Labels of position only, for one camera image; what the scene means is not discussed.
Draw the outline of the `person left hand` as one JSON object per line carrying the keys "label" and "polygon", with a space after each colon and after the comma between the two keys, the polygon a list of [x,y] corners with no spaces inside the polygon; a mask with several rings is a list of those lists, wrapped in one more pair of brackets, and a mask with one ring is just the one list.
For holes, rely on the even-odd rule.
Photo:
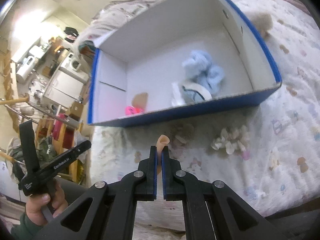
{"label": "person left hand", "polygon": [[25,213],[34,224],[44,226],[48,223],[48,220],[42,212],[45,207],[51,206],[53,208],[54,212],[49,212],[53,218],[57,217],[68,207],[67,200],[65,199],[65,193],[57,180],[55,181],[55,189],[56,191],[53,199],[50,198],[48,193],[33,194],[28,197],[25,206]]}

